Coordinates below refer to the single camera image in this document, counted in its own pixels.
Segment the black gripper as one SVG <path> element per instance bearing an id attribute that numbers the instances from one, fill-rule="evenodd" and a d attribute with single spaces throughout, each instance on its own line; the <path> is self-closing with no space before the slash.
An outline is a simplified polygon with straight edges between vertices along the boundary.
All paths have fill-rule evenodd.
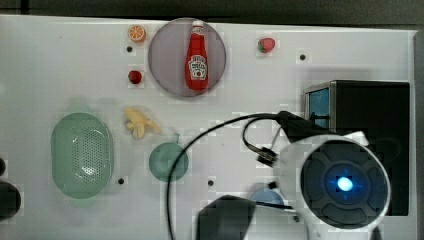
<path id="1" fill-rule="evenodd" d="M 288 111 L 277 114 L 276 121 L 280 124 L 290 143 L 312 136 L 331 134 L 331 131 L 316 125 Z"/>

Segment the black robot base left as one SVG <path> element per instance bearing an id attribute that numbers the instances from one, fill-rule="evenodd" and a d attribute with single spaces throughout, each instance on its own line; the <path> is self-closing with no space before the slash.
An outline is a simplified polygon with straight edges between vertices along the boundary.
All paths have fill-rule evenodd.
<path id="1" fill-rule="evenodd" d="M 22 198 L 19 190 L 9 182 L 0 181 L 0 221 L 15 216 L 21 208 Z"/>

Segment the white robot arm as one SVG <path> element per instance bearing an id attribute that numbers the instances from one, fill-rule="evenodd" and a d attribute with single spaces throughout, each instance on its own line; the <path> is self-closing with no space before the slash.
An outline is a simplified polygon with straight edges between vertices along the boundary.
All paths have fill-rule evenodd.
<path id="1" fill-rule="evenodd" d="M 222 196 L 197 216 L 195 240 L 382 240 L 388 174 L 361 132 L 339 135 L 290 112 L 274 120 L 289 144 L 257 152 L 270 166 L 283 205 Z"/>

